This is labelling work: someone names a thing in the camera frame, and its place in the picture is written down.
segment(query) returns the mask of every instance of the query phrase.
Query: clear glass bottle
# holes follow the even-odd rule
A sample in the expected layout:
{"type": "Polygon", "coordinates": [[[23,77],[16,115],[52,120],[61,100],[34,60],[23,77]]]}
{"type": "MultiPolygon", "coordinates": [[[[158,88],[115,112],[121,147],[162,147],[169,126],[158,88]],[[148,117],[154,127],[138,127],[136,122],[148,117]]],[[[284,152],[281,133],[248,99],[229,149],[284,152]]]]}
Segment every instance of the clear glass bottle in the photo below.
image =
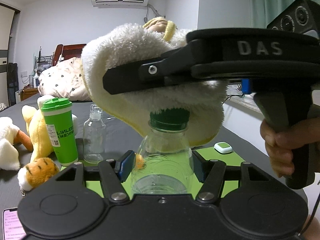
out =
{"type": "Polygon", "coordinates": [[[89,163],[99,163],[104,159],[107,130],[101,118],[102,109],[92,104],[90,117],[83,125],[83,155],[89,163]]]}
{"type": "Polygon", "coordinates": [[[189,111],[167,109],[150,114],[150,133],[143,139],[132,169],[133,194],[191,193],[193,160],[184,131],[189,111]]]}

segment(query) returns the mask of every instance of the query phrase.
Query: silver bolt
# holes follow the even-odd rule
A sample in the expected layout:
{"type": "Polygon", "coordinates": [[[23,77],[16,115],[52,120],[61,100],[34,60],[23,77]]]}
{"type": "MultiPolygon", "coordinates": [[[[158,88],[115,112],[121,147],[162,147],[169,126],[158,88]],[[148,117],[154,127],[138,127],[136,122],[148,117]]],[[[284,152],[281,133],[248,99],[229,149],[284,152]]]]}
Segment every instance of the silver bolt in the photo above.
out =
{"type": "Polygon", "coordinates": [[[154,65],[151,65],[148,69],[149,74],[154,75],[158,72],[158,68],[154,65]]]}
{"type": "Polygon", "coordinates": [[[159,199],[158,202],[159,202],[160,204],[166,204],[166,203],[167,203],[167,200],[163,197],[163,198],[159,199]]]}
{"type": "Polygon", "coordinates": [[[123,192],[116,192],[111,194],[111,198],[115,201],[123,201],[127,198],[127,194],[123,192]]]}
{"type": "Polygon", "coordinates": [[[211,192],[202,192],[198,195],[198,198],[204,201],[208,201],[214,198],[214,194],[211,192]]]}

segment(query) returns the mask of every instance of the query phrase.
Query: green cup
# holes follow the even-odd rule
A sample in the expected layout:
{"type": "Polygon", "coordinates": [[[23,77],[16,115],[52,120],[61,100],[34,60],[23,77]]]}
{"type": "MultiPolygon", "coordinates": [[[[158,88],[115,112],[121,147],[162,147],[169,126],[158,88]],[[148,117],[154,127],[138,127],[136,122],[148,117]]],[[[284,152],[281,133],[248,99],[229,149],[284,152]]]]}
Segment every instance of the green cup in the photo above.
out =
{"type": "Polygon", "coordinates": [[[78,161],[71,106],[68,98],[53,98],[41,108],[51,144],[62,166],[78,161]]]}

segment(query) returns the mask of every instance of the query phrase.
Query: pink phone screen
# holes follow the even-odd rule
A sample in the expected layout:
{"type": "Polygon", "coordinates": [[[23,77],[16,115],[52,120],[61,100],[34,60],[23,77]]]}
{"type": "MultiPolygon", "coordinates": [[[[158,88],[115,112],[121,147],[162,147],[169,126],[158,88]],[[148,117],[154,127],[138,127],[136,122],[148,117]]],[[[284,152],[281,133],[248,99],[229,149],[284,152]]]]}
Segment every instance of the pink phone screen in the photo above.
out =
{"type": "Polygon", "coordinates": [[[3,213],[4,240],[20,240],[26,233],[17,215],[17,209],[8,209],[3,213]]]}

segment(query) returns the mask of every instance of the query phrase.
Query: green bottle cap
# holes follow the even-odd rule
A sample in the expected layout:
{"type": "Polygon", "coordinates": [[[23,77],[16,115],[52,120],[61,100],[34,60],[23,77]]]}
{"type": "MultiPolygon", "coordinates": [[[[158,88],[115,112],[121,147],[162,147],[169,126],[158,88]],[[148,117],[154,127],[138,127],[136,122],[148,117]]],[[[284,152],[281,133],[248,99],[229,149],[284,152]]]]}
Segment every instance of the green bottle cap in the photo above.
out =
{"type": "Polygon", "coordinates": [[[183,108],[161,110],[160,113],[150,113],[150,125],[152,128],[181,131],[187,128],[190,112],[183,108]]]}
{"type": "Polygon", "coordinates": [[[72,103],[68,98],[52,98],[48,101],[45,101],[41,111],[42,112],[50,112],[55,110],[64,109],[72,106],[72,103]]]}

